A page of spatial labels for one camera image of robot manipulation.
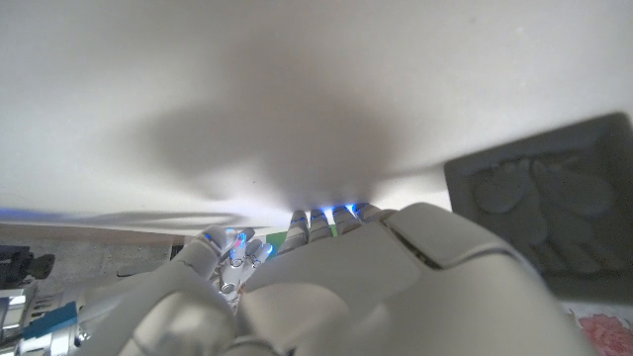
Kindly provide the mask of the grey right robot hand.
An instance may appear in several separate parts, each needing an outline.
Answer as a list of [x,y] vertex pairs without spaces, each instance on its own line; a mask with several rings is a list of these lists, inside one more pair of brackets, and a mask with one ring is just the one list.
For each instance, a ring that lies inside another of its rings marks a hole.
[[222,297],[235,310],[242,288],[254,272],[267,260],[274,246],[254,237],[254,229],[229,229],[229,248],[216,268],[215,285]]

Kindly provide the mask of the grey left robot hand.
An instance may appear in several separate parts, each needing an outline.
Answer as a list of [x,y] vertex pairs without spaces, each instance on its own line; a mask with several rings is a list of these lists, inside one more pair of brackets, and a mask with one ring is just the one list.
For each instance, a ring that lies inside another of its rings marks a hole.
[[232,308],[211,276],[233,233],[210,226],[132,285],[83,355],[590,355],[513,247],[441,208],[337,208],[297,222]]

